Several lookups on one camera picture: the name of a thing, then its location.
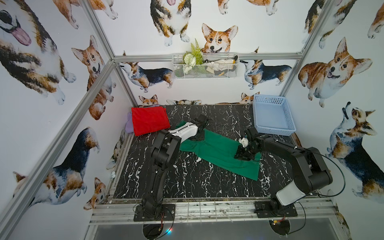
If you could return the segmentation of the green t-shirt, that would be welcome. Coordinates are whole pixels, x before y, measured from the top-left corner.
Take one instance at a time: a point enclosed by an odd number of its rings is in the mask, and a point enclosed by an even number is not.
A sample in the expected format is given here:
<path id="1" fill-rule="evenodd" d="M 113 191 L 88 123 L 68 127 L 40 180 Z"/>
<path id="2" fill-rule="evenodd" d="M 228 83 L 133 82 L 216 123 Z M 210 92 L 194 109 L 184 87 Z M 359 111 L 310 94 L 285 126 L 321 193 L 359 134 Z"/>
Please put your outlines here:
<path id="1" fill-rule="evenodd" d="M 169 133 L 181 138 L 180 151 L 195 153 L 199 158 L 220 168 L 256 181 L 259 176 L 260 161 L 241 161 L 234 158 L 239 142 L 206 130 L 206 122 L 180 122 Z M 205 129 L 204 141 L 191 141 L 198 129 Z"/>

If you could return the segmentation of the light blue plastic basket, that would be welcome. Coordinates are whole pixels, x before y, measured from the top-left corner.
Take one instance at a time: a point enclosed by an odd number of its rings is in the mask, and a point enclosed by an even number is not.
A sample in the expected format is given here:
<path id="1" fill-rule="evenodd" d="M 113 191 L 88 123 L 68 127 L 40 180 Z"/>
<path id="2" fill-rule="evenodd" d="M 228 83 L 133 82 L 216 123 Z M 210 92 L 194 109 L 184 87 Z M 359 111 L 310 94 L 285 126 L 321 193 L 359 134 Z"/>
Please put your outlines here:
<path id="1" fill-rule="evenodd" d="M 254 125 L 259 133 L 289 137 L 296 131 L 285 97 L 255 94 L 253 114 Z"/>

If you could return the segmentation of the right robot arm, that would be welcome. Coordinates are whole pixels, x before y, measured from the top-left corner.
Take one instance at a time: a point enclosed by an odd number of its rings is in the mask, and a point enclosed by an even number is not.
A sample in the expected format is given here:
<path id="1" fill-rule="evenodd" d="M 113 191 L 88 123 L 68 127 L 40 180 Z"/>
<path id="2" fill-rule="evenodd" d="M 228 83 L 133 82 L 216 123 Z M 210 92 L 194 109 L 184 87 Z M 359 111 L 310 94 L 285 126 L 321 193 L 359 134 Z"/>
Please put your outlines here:
<path id="1" fill-rule="evenodd" d="M 238 142 L 240 146 L 235 159 L 251 161 L 256 154 L 268 152 L 288 161 L 291 165 L 292 181 L 273 194 L 263 210 L 268 209 L 274 214 L 280 213 L 294 202 L 333 182 L 331 172 L 316 148 L 305 149 L 289 145 L 273 135 L 260 134 L 255 128 L 247 129 Z"/>

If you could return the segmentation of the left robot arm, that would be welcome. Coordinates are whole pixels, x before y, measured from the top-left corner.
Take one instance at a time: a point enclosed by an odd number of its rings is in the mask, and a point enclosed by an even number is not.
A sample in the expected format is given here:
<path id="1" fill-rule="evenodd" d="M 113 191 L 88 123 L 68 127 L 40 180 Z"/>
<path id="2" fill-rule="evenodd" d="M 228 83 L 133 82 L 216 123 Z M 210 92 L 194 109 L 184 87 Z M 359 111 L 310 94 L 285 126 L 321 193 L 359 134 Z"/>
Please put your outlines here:
<path id="1" fill-rule="evenodd" d="M 137 210 L 144 219 L 157 220 L 163 215 L 163 193 L 169 167 L 175 163 L 181 143 L 186 140 L 203 141 L 205 139 L 204 129 L 208 124 L 209 118 L 200 115 L 197 119 L 186 122 L 174 130 L 160 131 L 151 149 L 153 165 L 149 185 L 143 195 L 141 209 Z"/>

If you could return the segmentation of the folded red t-shirt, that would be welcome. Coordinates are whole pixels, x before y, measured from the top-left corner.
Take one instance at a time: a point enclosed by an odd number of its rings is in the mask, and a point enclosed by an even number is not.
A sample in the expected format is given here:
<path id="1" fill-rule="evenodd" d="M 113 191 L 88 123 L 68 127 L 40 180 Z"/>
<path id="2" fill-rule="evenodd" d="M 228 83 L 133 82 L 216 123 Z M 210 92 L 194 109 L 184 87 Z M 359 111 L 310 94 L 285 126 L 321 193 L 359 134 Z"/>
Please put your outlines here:
<path id="1" fill-rule="evenodd" d="M 171 127 L 164 107 L 132 108 L 132 120 L 137 137 Z"/>

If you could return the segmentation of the folded lilac t-shirt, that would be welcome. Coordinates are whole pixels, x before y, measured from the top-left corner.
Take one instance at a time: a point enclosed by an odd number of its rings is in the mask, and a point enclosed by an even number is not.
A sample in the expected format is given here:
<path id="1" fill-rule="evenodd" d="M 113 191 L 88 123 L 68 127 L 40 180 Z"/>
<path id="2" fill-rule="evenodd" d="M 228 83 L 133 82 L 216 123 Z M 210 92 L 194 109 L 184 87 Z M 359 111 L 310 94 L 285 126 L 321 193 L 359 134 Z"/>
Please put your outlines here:
<path id="1" fill-rule="evenodd" d="M 133 115 L 131 112 L 127 114 L 127 121 L 125 125 L 125 131 L 127 134 L 134 132 L 134 126 L 133 126 Z"/>

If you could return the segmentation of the cream cloth items in basket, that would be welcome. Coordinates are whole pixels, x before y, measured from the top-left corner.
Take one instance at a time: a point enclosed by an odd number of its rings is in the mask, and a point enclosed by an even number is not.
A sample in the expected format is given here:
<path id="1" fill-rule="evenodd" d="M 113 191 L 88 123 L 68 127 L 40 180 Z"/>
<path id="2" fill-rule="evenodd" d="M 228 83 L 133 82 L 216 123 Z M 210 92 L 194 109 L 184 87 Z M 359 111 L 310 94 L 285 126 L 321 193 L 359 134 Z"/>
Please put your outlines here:
<path id="1" fill-rule="evenodd" d="M 235 72 L 238 65 L 238 56 L 234 56 L 232 59 L 221 59 L 217 61 L 209 62 L 206 60 L 204 66 L 206 66 L 206 71 L 214 74 L 215 76 L 228 75 L 229 72 Z"/>

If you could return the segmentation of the green fern plant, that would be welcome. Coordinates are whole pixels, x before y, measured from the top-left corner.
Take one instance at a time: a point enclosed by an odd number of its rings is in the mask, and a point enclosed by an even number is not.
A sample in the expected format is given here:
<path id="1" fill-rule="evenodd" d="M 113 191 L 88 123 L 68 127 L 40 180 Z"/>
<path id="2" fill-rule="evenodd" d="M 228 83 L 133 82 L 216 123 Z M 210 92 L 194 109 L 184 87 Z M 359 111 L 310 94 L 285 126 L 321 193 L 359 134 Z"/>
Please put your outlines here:
<path id="1" fill-rule="evenodd" d="M 195 40 L 195 43 L 191 43 L 191 51 L 187 52 L 183 56 L 183 72 L 188 74 L 195 66 L 202 65 L 204 63 L 203 52 Z"/>

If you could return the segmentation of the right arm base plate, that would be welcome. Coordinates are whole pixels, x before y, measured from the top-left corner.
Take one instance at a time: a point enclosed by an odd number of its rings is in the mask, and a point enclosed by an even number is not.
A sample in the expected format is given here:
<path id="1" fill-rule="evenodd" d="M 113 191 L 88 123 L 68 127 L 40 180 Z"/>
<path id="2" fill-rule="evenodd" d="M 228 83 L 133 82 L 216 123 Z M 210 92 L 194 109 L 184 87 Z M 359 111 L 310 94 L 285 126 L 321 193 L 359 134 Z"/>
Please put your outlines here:
<path id="1" fill-rule="evenodd" d="M 298 213 L 293 204 L 282 206 L 276 200 L 256 201 L 254 202 L 255 211 L 258 218 L 283 218 L 283 217 L 297 217 Z"/>

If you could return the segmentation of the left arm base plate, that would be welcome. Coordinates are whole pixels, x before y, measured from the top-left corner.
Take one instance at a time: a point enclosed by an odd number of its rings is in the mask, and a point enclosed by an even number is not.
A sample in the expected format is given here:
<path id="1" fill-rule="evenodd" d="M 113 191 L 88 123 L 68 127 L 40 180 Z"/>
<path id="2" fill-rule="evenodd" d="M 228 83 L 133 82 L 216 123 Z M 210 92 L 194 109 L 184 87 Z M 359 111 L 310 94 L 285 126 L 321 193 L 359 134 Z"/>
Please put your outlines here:
<path id="1" fill-rule="evenodd" d="M 161 204 L 134 207 L 134 222 L 172 221 L 175 218 L 176 205 Z"/>

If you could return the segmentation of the aluminium front rail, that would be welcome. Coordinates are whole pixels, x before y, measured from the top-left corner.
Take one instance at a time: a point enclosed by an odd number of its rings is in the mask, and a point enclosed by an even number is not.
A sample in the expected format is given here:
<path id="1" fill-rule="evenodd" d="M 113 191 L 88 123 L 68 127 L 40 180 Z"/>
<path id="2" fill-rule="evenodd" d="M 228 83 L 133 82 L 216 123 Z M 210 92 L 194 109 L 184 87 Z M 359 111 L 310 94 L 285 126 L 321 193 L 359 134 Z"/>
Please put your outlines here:
<path id="1" fill-rule="evenodd" d="M 159 224 L 164 223 L 204 223 L 204 222 L 236 222 L 281 219 L 289 220 L 333 217 L 336 208 L 327 198 L 305 198 L 295 203 L 293 209 L 295 216 L 289 212 L 272 214 L 257 214 L 255 202 L 262 199 L 240 201 L 213 201 L 213 202 L 174 202 L 175 213 L 173 217 L 167 215 L 163 219 L 148 221 L 143 217 L 137 217 L 135 204 L 100 205 L 93 210 L 90 226 L 97 225 L 130 225 L 130 224 Z"/>

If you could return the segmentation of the aluminium frame back bar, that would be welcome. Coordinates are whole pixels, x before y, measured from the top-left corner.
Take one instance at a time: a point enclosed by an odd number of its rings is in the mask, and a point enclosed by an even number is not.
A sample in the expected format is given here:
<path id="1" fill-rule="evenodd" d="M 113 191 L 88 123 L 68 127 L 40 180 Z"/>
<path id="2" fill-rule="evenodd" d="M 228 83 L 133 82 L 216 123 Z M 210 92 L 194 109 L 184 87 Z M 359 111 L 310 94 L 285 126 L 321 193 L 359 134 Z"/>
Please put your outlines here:
<path id="1" fill-rule="evenodd" d="M 168 55 L 127 55 L 115 56 L 116 63 L 123 62 L 171 62 L 173 59 L 183 56 L 184 53 Z M 203 54 L 205 58 L 224 59 L 238 56 L 240 60 L 300 60 L 302 53 L 218 53 Z"/>

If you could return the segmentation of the aluminium frame bar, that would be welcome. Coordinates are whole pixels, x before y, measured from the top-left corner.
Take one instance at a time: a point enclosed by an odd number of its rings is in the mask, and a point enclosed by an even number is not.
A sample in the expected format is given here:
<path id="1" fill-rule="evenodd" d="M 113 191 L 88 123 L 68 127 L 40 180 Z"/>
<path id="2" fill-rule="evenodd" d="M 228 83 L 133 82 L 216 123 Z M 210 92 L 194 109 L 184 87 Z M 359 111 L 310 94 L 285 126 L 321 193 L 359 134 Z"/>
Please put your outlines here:
<path id="1" fill-rule="evenodd" d="M 22 215 L 27 211 L 29 204 L 32 202 L 32 198 L 39 190 L 40 185 L 43 183 L 48 172 L 57 161 L 72 134 L 80 124 L 80 121 L 88 111 L 91 103 L 110 76 L 114 69 L 114 63 L 113 60 L 109 60 L 106 63 L 96 82 L 91 86 L 90 90 L 87 91 L 68 120 L 55 136 L 32 172 L 29 174 L 24 185 L 6 206 L 6 209 L 1 214 L 1 239 L 9 237 L 20 221 Z"/>
<path id="2" fill-rule="evenodd" d="M 184 53 L 168 55 L 127 55 L 115 56 L 116 63 L 123 62 L 171 62 L 173 59 L 183 56 Z M 238 56 L 240 60 L 300 60 L 302 53 L 218 53 L 203 54 L 205 58 L 224 59 Z"/>

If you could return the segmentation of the aluminium frame left bar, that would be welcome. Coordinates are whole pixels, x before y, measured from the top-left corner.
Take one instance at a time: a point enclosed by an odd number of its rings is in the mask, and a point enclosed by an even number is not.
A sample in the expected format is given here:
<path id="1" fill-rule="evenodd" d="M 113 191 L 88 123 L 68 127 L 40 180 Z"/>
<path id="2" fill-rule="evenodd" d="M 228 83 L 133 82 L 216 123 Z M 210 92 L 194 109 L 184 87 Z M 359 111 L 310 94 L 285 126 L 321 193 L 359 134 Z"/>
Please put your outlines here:
<path id="1" fill-rule="evenodd" d="M 48 172 L 57 161 L 72 134 L 80 124 L 80 121 L 88 111 L 91 103 L 110 76 L 114 69 L 114 63 L 113 60 L 109 60 L 106 63 L 96 82 L 91 86 L 90 90 L 87 91 L 68 120 L 55 136 L 32 172 L 29 174 L 24 185 L 6 206 L 6 209 L 1 214 L 1 239 L 9 237 L 20 221 L 22 215 L 27 211 L 29 204 L 32 202 L 32 198 L 39 190 L 40 185 L 43 183 Z"/>

